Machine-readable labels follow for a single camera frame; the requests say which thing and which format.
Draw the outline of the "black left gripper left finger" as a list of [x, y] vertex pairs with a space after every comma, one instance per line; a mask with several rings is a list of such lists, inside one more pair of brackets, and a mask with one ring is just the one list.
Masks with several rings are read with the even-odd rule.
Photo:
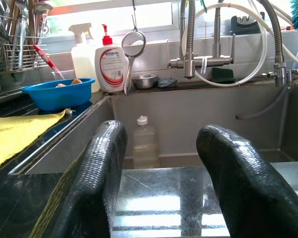
[[109, 238], [127, 142], [121, 122], [103, 122], [61, 176], [30, 237]]

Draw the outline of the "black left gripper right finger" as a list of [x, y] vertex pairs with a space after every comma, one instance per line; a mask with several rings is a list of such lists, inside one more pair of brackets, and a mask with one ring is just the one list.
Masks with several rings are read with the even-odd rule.
[[210, 124], [196, 148], [231, 237], [298, 238], [298, 195], [248, 139]]

